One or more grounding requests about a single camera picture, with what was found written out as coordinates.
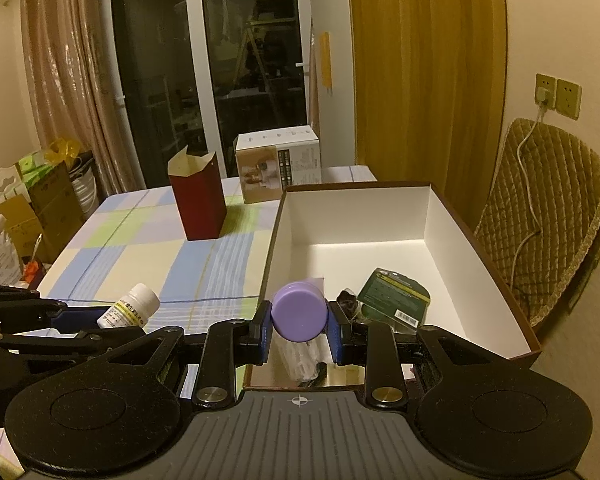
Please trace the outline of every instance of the gray ribbed panel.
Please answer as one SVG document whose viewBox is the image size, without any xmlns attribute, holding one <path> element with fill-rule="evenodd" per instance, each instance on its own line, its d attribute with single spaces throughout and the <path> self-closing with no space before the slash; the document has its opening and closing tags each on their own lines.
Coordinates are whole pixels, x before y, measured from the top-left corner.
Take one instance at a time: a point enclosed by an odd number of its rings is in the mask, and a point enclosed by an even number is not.
<svg viewBox="0 0 600 480">
<path fill-rule="evenodd" d="M 308 402 L 292 402 L 303 396 Z M 396 413 L 353 392 L 245 392 L 196 416 L 163 456 L 116 480 L 467 480 L 434 457 Z M 556 479 L 574 478 L 570 474 Z M 28 473 L 26 480 L 44 476 Z"/>
</svg>

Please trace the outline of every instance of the quilted chair cover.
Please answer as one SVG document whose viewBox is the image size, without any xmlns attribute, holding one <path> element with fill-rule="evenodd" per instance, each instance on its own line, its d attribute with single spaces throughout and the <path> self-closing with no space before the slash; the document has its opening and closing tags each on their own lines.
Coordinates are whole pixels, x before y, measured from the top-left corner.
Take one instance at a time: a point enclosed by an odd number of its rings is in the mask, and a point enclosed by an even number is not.
<svg viewBox="0 0 600 480">
<path fill-rule="evenodd" d="M 533 121 L 522 118 L 511 123 L 475 235 L 535 326 L 568 287 L 572 294 L 582 291 L 599 259 L 600 156 L 556 126 L 536 126 L 522 148 L 521 159 L 541 232 L 520 251 L 511 284 L 516 250 L 536 231 L 516 157 L 518 145 L 532 125 Z M 590 269 L 580 269 L 587 265 Z"/>
</svg>

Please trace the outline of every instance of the sliding glass door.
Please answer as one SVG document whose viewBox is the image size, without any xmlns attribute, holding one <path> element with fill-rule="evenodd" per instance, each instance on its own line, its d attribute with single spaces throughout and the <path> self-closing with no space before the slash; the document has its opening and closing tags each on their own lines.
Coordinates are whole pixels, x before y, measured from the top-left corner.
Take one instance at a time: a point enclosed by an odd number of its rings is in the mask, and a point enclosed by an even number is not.
<svg viewBox="0 0 600 480">
<path fill-rule="evenodd" d="M 309 0 L 111 0 L 130 136 L 147 187 L 184 146 L 235 176 L 241 133 L 306 124 Z"/>
</svg>

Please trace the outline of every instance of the white power cord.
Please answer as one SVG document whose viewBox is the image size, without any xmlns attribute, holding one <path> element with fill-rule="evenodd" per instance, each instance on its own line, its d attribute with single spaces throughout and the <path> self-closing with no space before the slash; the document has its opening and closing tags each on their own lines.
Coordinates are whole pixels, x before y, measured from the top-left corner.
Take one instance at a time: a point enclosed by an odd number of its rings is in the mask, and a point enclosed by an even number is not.
<svg viewBox="0 0 600 480">
<path fill-rule="evenodd" d="M 542 120 L 544 119 L 544 114 L 546 112 L 546 104 L 548 103 L 549 99 L 551 98 L 551 92 L 549 92 L 546 88 L 538 88 L 538 90 L 536 92 L 536 97 L 539 101 L 538 114 L 536 115 L 536 122 L 533 124 L 533 126 L 531 126 L 529 133 L 526 134 L 524 139 L 522 139 L 522 141 L 518 145 L 518 149 L 516 150 L 516 154 L 518 156 L 518 164 L 520 165 L 520 170 L 522 171 L 522 175 L 525 179 L 526 198 L 527 198 L 527 201 L 529 204 L 529 211 L 531 212 L 531 218 L 534 221 L 536 229 L 534 231 L 530 232 L 520 242 L 520 245 L 518 246 L 518 248 L 516 250 L 516 254 L 513 256 L 513 263 L 511 264 L 511 279 L 509 281 L 509 286 L 512 290 L 513 290 L 513 278 L 516 275 L 516 262 L 518 261 L 518 256 L 520 256 L 520 251 L 522 250 L 522 247 L 524 247 L 525 244 L 529 240 L 531 240 L 532 237 L 534 237 L 537 234 L 540 234 L 542 232 L 542 225 L 538 221 L 538 217 L 536 216 L 536 212 L 534 211 L 533 203 L 531 202 L 531 186 L 529 185 L 529 176 L 526 173 L 525 165 L 522 164 L 522 156 L 521 156 L 522 147 L 528 141 L 529 137 L 531 137 L 531 134 L 536 129 L 536 126 L 538 126 L 538 124 L 541 123 Z"/>
</svg>

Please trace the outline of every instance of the bottle label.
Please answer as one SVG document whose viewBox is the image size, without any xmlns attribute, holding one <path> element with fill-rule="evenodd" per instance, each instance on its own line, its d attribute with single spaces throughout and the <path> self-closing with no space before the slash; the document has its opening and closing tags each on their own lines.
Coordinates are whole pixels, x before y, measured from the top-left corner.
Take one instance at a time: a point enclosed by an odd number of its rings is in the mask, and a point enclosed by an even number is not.
<svg viewBox="0 0 600 480">
<path fill-rule="evenodd" d="M 100 319 L 112 328 L 134 325 L 144 326 L 144 319 L 138 314 L 138 311 L 123 300 L 117 300 Z"/>
</svg>

